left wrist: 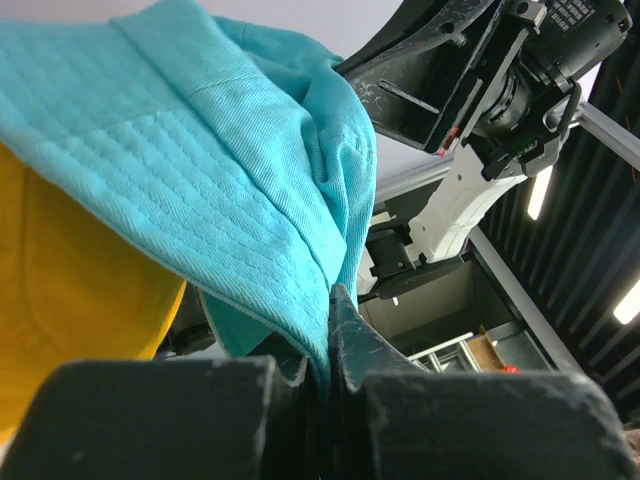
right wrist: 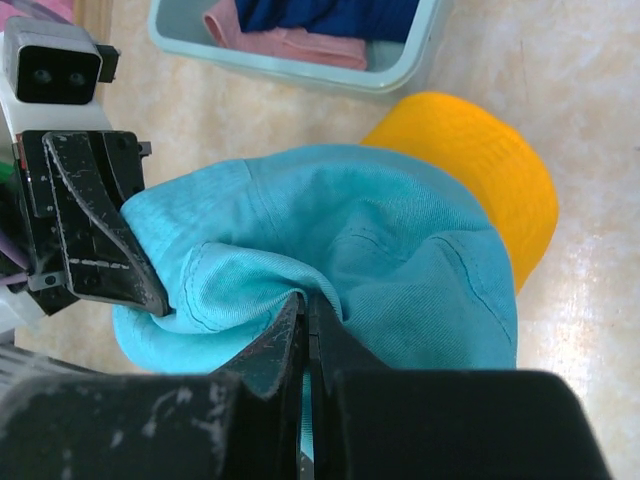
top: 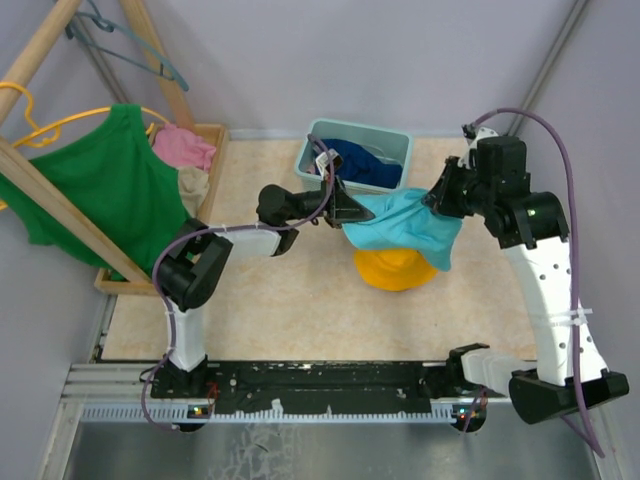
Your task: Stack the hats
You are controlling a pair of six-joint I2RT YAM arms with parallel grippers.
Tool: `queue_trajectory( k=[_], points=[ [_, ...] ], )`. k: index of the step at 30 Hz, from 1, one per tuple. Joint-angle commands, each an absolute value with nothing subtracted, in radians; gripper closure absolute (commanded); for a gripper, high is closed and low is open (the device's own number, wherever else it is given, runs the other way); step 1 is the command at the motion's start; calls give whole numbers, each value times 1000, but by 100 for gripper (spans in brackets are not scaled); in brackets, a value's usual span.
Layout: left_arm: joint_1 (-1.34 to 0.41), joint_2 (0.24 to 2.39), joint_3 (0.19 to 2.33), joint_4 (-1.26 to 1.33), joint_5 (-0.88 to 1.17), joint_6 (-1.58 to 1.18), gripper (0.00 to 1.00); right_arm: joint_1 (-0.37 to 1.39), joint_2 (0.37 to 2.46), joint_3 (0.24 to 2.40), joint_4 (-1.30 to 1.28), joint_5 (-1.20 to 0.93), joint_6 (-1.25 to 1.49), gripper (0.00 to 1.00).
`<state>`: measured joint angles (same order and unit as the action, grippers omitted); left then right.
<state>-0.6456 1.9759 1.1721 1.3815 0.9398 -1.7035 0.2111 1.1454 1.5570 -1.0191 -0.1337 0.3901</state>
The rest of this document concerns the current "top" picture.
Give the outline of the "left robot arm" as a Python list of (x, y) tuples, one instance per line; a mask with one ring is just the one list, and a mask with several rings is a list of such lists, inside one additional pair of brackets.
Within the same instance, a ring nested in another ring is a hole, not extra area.
[(258, 196), (255, 224), (212, 227), (186, 221), (161, 253), (153, 271), (168, 318), (166, 362), (175, 367), (172, 383), (184, 395), (201, 394), (208, 373), (203, 344), (203, 306), (212, 297), (230, 260), (277, 257), (287, 253), (306, 223), (324, 220), (332, 228), (374, 218), (350, 196), (339, 178), (323, 180), (318, 190), (292, 193), (281, 186), (264, 187)]

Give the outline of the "orange bucket hat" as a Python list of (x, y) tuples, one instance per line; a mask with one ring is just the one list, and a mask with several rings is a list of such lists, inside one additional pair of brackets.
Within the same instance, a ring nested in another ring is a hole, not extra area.
[(388, 292), (421, 287), (438, 273), (420, 252), (411, 249), (357, 250), (353, 260), (367, 285)]

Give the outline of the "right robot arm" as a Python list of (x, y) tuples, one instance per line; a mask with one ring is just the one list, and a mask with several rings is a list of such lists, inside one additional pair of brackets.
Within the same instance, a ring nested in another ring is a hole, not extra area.
[(464, 157), (446, 160), (424, 202), (437, 214), (483, 217), (516, 274), (536, 345), (535, 363), (480, 343), (453, 349), (448, 387), (461, 396), (487, 387), (536, 424), (623, 397), (629, 383), (599, 353), (588, 310), (571, 303), (569, 226), (554, 194), (532, 192), (526, 155), (514, 136), (477, 135)]

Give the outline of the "dark blue bucket hat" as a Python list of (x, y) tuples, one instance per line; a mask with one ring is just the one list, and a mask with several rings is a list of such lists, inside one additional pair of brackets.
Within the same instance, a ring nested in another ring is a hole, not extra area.
[(356, 143), (329, 138), (322, 142), (341, 157), (342, 163), (335, 167), (335, 171), (343, 181), (393, 189), (401, 180), (400, 165), (384, 163)]

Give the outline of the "turquoise bucket hat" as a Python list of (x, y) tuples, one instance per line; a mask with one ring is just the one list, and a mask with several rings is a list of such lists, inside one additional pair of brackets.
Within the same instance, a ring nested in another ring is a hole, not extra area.
[(426, 195), (427, 191), (420, 188), (357, 195), (355, 200), (373, 213), (374, 218), (344, 224), (345, 236), (360, 250), (416, 250), (436, 269), (450, 270), (452, 249), (462, 220), (431, 212), (423, 204)]

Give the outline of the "wooden clothes rack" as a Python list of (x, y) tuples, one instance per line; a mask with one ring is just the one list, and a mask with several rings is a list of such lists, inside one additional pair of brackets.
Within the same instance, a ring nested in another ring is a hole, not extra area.
[[(56, 2), (3, 80), (20, 87), (27, 86), (79, 6), (78, 1)], [(229, 131), (220, 124), (196, 123), (181, 88), (171, 86), (167, 80), (161, 80), (159, 85), (177, 124), (203, 136), (216, 147), (209, 172), (209, 192), (198, 210), (198, 218), (207, 220), (211, 215), (224, 164)], [(111, 281), (102, 269), (95, 282), (98, 290), (113, 295), (155, 294), (149, 277), (6, 139), (1, 140), (1, 173), (126, 278), (124, 282)]]

